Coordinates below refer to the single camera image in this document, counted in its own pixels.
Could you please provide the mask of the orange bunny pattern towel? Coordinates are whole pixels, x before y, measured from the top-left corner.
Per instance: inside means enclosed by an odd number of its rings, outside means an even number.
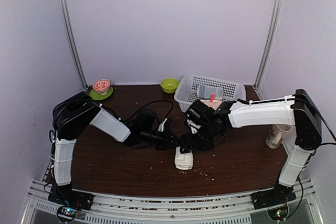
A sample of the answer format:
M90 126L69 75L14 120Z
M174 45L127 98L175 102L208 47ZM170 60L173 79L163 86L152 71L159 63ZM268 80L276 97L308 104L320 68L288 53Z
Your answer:
M203 102L208 107L213 108L214 110L216 110L222 104L222 101L219 101L219 100L204 100L204 99L202 99L201 102Z

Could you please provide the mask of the white plastic perforated basket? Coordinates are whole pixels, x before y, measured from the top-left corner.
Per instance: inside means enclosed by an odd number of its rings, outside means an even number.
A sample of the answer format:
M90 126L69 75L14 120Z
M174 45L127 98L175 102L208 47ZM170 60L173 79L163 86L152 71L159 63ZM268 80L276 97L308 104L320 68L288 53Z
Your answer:
M227 80L186 74L175 91L174 99L182 112L185 112L195 100L232 101L246 99L242 84Z

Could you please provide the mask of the white towel blue print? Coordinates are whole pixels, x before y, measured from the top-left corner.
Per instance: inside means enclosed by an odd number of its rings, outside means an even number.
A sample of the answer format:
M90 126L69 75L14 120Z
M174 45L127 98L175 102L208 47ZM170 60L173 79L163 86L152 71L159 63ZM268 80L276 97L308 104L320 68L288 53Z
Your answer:
M193 163L194 157L192 151L182 154L180 152L180 147L176 147L174 158L175 168L179 170L190 170L193 168Z

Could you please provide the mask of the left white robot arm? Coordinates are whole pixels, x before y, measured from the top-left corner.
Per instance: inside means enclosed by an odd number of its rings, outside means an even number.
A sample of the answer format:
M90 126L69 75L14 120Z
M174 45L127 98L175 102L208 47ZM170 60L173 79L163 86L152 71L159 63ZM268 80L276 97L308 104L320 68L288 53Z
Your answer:
M58 186L54 192L64 205L71 205L75 192L71 184L71 164L74 146L83 131L90 125L110 135L125 146L146 142L158 151L170 150L180 145L179 138L170 128L171 118L165 116L157 128L157 113L146 105L136 110L128 119L118 118L114 111L93 100L85 92L79 92L53 109L53 148L51 159L54 164L53 178Z

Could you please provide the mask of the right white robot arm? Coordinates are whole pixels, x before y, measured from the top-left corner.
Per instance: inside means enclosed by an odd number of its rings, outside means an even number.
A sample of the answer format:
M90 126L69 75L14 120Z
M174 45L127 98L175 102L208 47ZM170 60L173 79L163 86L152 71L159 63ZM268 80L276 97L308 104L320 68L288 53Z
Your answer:
M255 125L293 126L296 131L294 146L277 179L279 185L269 192L274 204L289 196L289 187L294 185L313 151L322 143L321 115L303 89L273 100L223 102L216 109L196 100L185 115L198 128L195 133L182 135L181 154L213 149L214 138L230 129Z

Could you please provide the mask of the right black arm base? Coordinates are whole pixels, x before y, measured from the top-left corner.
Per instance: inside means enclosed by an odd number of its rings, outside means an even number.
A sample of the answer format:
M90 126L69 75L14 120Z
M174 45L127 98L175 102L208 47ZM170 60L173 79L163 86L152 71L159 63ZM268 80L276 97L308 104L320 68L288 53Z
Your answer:
M293 187L282 185L251 194L251 200L255 210L285 204L295 199L296 194Z

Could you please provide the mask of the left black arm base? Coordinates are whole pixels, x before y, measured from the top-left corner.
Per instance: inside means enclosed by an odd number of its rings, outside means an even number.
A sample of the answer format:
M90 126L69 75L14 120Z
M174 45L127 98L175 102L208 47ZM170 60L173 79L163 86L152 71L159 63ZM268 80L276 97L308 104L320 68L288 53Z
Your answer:
M59 186L53 184L48 200L59 205L66 205L79 210L91 210L94 195L72 189L72 183Z

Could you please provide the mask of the small green bowl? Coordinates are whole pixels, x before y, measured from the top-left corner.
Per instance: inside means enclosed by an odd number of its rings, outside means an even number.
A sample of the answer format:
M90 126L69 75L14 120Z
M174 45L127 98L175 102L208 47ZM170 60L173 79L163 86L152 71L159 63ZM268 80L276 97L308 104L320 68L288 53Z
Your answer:
M179 84L180 82L177 79L168 78L162 80L160 86L165 93L175 93Z

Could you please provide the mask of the green plate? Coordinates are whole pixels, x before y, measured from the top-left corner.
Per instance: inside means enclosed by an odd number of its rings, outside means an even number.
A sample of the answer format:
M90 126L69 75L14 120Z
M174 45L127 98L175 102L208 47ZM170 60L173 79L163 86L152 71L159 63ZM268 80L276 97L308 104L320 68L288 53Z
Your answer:
M96 100L96 101L104 100L104 99L110 97L112 94L113 94L113 87L110 87L110 89L106 93L104 93L104 94L97 93L94 89L92 89L89 92L90 97L93 100Z

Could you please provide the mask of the red patterned bowl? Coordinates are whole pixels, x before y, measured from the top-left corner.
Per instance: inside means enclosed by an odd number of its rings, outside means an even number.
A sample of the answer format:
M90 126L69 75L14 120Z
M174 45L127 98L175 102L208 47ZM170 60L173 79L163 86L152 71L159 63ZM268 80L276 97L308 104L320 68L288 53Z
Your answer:
M108 79L98 80L93 84L92 88L98 94L105 94L111 88L111 81Z

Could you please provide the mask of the beige paper cup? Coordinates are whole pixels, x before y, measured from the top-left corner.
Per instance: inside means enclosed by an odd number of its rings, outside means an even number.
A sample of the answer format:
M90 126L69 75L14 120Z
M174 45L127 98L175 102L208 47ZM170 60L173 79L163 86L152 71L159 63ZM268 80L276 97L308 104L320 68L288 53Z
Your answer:
M271 149L277 149L292 130L292 125L274 124L266 138L267 146Z

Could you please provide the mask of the front aluminium rail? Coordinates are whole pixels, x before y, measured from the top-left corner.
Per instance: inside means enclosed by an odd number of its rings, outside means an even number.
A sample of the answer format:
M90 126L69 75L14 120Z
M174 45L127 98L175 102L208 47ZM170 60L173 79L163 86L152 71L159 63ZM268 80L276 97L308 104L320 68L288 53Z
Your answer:
M61 223L56 217L58 204L48 201L50 185L33 180L19 223ZM301 187L294 185L297 199L287 203L289 215L284 222L273 221L271 211L282 207L256 209L251 194L243 193L199 197L136 197L92 193L90 210L78 213L70 223L326 223L310 179L302 180L303 198L293 214Z

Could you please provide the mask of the right aluminium frame post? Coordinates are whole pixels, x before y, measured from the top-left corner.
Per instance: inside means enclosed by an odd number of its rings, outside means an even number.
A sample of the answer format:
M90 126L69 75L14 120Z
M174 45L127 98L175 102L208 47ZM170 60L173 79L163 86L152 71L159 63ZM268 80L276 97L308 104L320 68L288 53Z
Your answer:
M254 87L257 91L261 91L262 84L265 81L266 74L269 68L271 55L275 44L275 34L280 22L283 2L284 0L274 0L266 42L254 84Z

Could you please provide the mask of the aluminium frame post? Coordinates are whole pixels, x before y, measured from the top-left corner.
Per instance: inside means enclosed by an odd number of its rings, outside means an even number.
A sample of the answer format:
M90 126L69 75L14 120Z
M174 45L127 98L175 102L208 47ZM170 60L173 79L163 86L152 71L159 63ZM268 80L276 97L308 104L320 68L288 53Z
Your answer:
M269 68L271 55L275 44L275 34L280 22L283 2L284 0L274 0L266 42L254 84L254 87L257 91L261 91L262 84L265 81L266 74Z
M78 50L74 38L74 32L71 25L70 15L67 0L60 0L60 6L62 11L62 16L65 24L66 35L70 47L70 53L75 64L75 69L77 71L78 77L80 79L81 85L84 89L88 88L88 84L83 72L83 68L79 59Z

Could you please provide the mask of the left aluminium frame post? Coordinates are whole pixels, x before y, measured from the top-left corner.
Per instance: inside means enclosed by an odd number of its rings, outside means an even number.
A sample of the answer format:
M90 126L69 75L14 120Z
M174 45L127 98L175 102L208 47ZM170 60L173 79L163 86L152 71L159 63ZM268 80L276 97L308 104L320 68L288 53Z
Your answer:
M67 0L60 0L60 6L62 11L62 16L65 24L66 35L70 47L70 53L75 64L75 69L77 71L78 77L80 79L81 85L84 89L88 88L88 84L83 72L83 68L79 59L78 50L74 38L74 32L71 25L70 15Z

